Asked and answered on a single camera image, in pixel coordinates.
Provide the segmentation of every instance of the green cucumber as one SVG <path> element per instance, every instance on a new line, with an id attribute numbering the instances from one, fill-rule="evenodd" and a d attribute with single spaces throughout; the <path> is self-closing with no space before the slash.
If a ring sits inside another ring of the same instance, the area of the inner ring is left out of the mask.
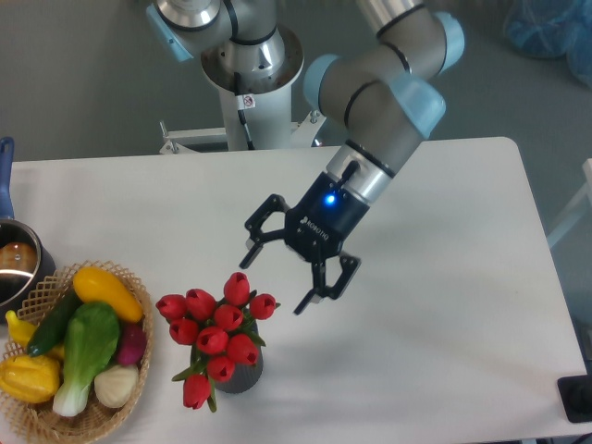
<path id="1" fill-rule="evenodd" d="M 54 305 L 29 339 L 27 354 L 32 358 L 41 356 L 63 342 L 70 317 L 81 305 L 82 301 L 73 289 L 66 291 L 64 297 Z"/>

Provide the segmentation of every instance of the light blue joint cap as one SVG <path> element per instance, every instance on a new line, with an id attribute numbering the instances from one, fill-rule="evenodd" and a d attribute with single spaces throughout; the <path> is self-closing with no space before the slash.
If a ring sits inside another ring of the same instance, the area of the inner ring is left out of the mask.
<path id="1" fill-rule="evenodd" d="M 436 12 L 436 17 L 442 23 L 446 33 L 446 58 L 442 71 L 445 71 L 459 61 L 464 52 L 464 32 L 461 24 L 448 12 Z"/>
<path id="2" fill-rule="evenodd" d="M 331 64 L 339 59 L 337 55 L 326 54 L 318 57 L 311 66 L 306 70 L 304 75 L 304 98 L 306 102 L 313 108 L 320 111 L 321 105 L 319 99 L 321 95 L 321 84 L 325 73 Z"/>
<path id="3" fill-rule="evenodd" d="M 388 86 L 417 130 L 429 139 L 446 112 L 444 98 L 426 81 L 411 74 L 399 76 Z"/>
<path id="4" fill-rule="evenodd" d="M 154 5 L 150 5 L 146 8 L 146 16 L 148 22 L 152 25 L 156 37 L 170 52 L 175 60 L 178 62 L 185 62 L 191 60 L 193 55 L 185 49 L 185 46 L 181 44 L 175 33 L 168 27 L 162 17 L 158 14 L 158 11 Z"/>

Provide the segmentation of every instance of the yellow squash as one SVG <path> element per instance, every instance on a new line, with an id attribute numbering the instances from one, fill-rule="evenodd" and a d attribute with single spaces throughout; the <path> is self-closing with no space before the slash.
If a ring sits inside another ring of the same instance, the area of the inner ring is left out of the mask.
<path id="1" fill-rule="evenodd" d="M 47 356 L 12 356 L 0 363 L 0 389 L 30 403 L 46 402 L 59 389 L 59 362 Z"/>
<path id="2" fill-rule="evenodd" d="M 113 274 L 97 266 L 85 266 L 72 278 L 74 291 L 83 302 L 106 302 L 122 321 L 135 324 L 142 319 L 140 303 Z"/>
<path id="3" fill-rule="evenodd" d="M 6 312 L 6 322 L 8 323 L 8 334 L 10 335 L 10 338 L 23 349 L 26 349 L 37 326 L 19 319 L 13 310 Z M 64 344 L 56 345 L 47 353 L 47 355 L 59 359 L 60 361 L 64 361 Z"/>

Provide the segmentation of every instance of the blue pot handle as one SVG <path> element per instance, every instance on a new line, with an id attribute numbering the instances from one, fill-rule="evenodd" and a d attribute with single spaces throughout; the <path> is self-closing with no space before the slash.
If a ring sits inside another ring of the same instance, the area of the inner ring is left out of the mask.
<path id="1" fill-rule="evenodd" d="M 10 172 L 15 154 L 12 137 L 0 139 L 0 218 L 14 219 L 15 211 L 10 200 Z"/>

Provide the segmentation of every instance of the bok choy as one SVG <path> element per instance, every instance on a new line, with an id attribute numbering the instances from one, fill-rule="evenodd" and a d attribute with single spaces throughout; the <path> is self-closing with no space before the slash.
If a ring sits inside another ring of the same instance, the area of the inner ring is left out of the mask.
<path id="1" fill-rule="evenodd" d="M 64 384 L 54 396 L 54 412 L 71 417 L 84 410 L 94 377 L 105 370 L 118 339 L 119 321 L 109 304 L 86 303 L 74 313 L 64 340 Z"/>

